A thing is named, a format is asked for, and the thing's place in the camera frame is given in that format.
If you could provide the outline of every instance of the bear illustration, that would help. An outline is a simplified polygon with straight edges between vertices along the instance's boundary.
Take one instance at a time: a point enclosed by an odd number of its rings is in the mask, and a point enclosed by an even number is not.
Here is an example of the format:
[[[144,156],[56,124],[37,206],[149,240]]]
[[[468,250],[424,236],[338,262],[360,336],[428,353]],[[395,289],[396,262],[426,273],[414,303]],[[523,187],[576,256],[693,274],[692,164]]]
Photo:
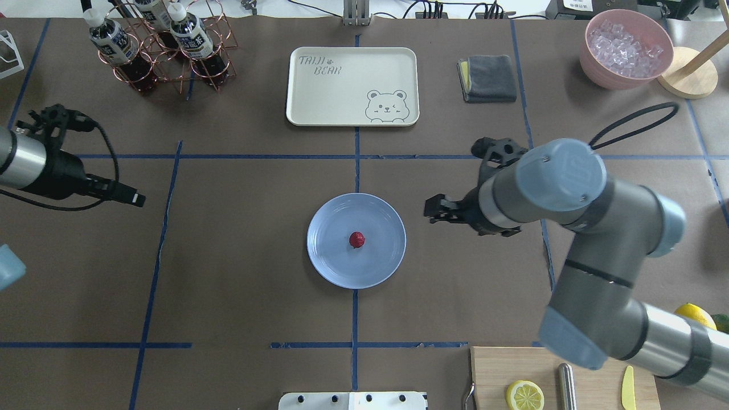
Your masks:
[[[372,90],[367,93],[370,103],[364,114],[371,123],[404,123],[405,118],[410,115],[410,110],[405,104],[407,97],[403,90],[397,90],[392,94]]]

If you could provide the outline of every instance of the wooden base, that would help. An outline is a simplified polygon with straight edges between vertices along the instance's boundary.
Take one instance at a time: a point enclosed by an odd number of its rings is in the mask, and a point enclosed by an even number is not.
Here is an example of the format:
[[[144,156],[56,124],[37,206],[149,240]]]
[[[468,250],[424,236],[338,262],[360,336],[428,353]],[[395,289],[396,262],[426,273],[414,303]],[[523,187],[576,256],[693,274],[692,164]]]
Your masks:
[[[703,98],[717,87],[719,75],[714,63],[707,61],[691,74],[682,72],[698,51],[688,47],[674,47],[671,66],[658,77],[658,82],[668,91],[683,98]]]

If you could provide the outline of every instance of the light blue joint cap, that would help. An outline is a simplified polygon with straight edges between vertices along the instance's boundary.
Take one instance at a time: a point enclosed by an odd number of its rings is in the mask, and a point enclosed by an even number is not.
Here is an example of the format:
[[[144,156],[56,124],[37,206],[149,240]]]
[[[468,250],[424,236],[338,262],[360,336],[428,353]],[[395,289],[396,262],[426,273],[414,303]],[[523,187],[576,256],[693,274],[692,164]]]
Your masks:
[[[7,245],[0,247],[0,290],[10,286],[26,274],[26,265],[12,253]]]
[[[595,342],[550,306],[542,319],[539,341],[555,355],[590,370],[599,370],[607,360]]]
[[[674,200],[666,198],[659,193],[653,193],[663,214],[663,232],[658,246],[648,256],[658,258],[674,250],[674,246],[681,241],[686,229],[686,213]]]
[[[535,205],[554,212],[589,205],[607,183],[600,155],[576,139],[556,139],[534,148],[516,167],[519,191]]]

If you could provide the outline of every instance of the brown table surface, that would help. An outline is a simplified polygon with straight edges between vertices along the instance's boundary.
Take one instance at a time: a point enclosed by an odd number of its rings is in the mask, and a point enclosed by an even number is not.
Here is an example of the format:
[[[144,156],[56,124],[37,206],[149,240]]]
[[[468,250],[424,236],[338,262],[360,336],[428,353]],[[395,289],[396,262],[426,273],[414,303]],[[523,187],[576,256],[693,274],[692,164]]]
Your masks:
[[[0,198],[0,241],[28,266],[0,293],[0,409],[276,409],[284,392],[350,390],[425,391],[431,409],[457,409],[468,346],[537,340],[571,234],[533,223],[508,239],[477,237],[430,225],[424,200],[473,188],[479,160],[469,148],[482,136],[525,147],[589,141],[663,101],[681,107],[670,123],[600,152],[610,172],[673,198],[688,216],[684,240],[646,261],[635,295],[669,311],[691,301],[729,313],[729,51],[713,59],[720,83],[703,100],[657,82],[608,91],[578,64],[585,24],[231,20],[238,76],[220,94],[197,83],[186,101],[172,87],[141,97],[116,81],[82,20],[0,19],[26,62],[0,80],[0,117],[28,120],[28,110],[56,103],[86,113],[121,154],[122,182],[147,196],[142,209],[72,213]],[[668,27],[677,45],[699,49],[725,28]],[[290,53],[355,44],[416,53],[418,122],[288,123]],[[516,103],[463,102],[456,62],[477,54],[512,58]],[[71,132],[64,149],[88,172],[112,175],[98,135]],[[408,233],[397,272],[360,291],[320,277],[305,248],[316,210],[355,191],[388,201]],[[660,381],[658,391],[663,409],[726,408]]]

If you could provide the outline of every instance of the yellow knife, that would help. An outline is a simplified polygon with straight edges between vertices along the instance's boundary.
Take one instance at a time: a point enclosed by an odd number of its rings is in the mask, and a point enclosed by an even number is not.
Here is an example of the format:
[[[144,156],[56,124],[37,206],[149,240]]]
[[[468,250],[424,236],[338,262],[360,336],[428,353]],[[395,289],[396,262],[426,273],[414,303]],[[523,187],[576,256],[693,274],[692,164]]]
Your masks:
[[[633,366],[625,368],[623,375],[623,388],[620,391],[620,400],[625,410],[636,410],[636,391],[633,384]]]

